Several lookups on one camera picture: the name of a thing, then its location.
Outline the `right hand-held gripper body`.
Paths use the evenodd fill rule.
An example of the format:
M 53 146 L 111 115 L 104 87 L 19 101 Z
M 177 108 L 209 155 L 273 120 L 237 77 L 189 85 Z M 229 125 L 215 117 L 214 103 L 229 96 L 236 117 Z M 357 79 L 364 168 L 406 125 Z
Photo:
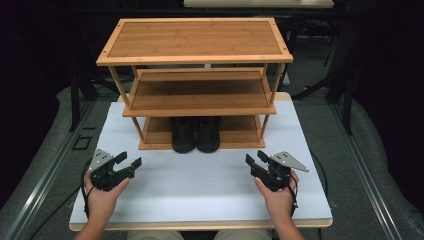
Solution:
M 269 156 L 269 163 L 266 164 L 267 175 L 259 178 L 271 191 L 277 191 L 289 186 L 292 169 L 303 172 L 309 171 L 308 167 L 286 151 Z

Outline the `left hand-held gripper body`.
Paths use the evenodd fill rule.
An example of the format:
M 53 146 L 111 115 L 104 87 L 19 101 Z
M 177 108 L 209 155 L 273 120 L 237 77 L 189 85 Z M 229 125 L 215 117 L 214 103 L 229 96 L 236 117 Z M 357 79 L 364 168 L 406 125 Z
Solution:
M 119 176 L 113 169 L 114 156 L 104 150 L 96 149 L 89 165 L 88 172 L 91 174 L 92 184 L 99 190 L 110 191 L 125 178 Z

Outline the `black boot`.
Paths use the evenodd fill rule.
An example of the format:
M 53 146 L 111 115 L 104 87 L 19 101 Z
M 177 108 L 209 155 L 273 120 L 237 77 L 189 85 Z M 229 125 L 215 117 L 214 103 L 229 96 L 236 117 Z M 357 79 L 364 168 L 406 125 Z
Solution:
M 212 153 L 220 147 L 220 116 L 200 117 L 197 121 L 197 149 Z
M 185 154 L 196 146 L 193 120 L 190 117 L 171 117 L 172 148 L 175 152 Z

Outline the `wooden shoe rack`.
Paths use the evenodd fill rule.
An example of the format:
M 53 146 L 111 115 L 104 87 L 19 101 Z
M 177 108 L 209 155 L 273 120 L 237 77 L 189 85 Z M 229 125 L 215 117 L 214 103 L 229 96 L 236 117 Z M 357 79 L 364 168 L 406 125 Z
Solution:
M 97 63 L 119 76 L 123 116 L 132 119 L 142 150 L 171 146 L 173 117 L 218 116 L 225 149 L 262 148 L 278 86 L 267 68 L 293 57 L 272 18 L 131 18 L 120 20 Z

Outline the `person's left hand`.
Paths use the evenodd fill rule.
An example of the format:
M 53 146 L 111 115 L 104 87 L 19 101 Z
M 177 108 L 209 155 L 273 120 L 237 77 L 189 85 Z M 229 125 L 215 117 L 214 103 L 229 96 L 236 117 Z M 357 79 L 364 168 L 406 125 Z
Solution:
M 86 173 L 84 176 L 84 185 L 87 190 L 88 200 L 88 219 L 109 221 L 111 218 L 119 196 L 124 192 L 130 183 L 129 178 L 122 180 L 117 186 L 110 191 L 102 191 L 97 189 L 91 181 L 91 174 Z

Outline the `person's right hand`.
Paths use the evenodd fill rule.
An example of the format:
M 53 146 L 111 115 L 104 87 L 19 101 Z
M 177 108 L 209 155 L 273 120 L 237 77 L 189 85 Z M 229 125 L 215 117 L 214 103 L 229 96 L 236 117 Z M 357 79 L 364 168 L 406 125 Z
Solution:
M 289 186 L 275 192 L 269 190 L 260 178 L 255 177 L 254 181 L 264 197 L 266 209 L 274 224 L 291 221 L 298 184 L 297 174 L 291 171 Z

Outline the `person's left leg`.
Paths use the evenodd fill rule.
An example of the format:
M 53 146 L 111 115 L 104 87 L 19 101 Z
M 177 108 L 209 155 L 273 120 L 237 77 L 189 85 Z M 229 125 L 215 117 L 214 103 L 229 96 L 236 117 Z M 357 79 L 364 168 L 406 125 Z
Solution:
M 129 231 L 127 240 L 184 240 L 177 231 Z

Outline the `person's leg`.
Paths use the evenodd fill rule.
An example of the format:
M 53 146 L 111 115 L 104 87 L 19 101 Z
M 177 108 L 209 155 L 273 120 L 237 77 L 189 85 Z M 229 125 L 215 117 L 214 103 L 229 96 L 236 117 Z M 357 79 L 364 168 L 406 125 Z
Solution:
M 272 240 L 272 235 L 264 229 L 222 230 L 213 240 Z
M 177 231 L 129 231 L 127 240 L 184 240 Z

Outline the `person's right leg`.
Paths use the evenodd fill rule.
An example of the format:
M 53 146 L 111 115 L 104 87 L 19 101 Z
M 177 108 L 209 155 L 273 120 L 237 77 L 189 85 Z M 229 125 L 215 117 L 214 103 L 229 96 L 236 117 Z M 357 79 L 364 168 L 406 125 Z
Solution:
M 222 230 L 213 240 L 272 240 L 272 235 L 264 229 Z

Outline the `metal floor rail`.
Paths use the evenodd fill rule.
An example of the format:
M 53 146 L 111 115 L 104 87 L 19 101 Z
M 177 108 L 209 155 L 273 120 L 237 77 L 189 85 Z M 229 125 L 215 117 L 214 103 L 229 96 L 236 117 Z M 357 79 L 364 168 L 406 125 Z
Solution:
M 364 158 L 358 148 L 358 145 L 355 141 L 354 136 L 350 135 L 343 125 L 341 110 L 339 109 L 338 105 L 333 105 L 333 104 L 330 104 L 329 108 L 353 156 L 353 163 L 357 170 L 360 182 L 364 187 L 366 195 L 380 223 L 380 226 L 384 232 L 384 235 L 386 236 L 386 239 L 387 240 L 403 240 L 393 220 L 393 217 L 380 191 L 377 188 L 377 185 L 372 177 L 372 174 L 369 171 L 364 161 Z
M 77 133 L 94 108 L 95 101 L 80 105 L 80 117 L 72 123 L 72 107 L 62 101 L 51 129 L 28 170 L 0 211 L 0 240 L 22 239 L 45 201 L 77 139 Z

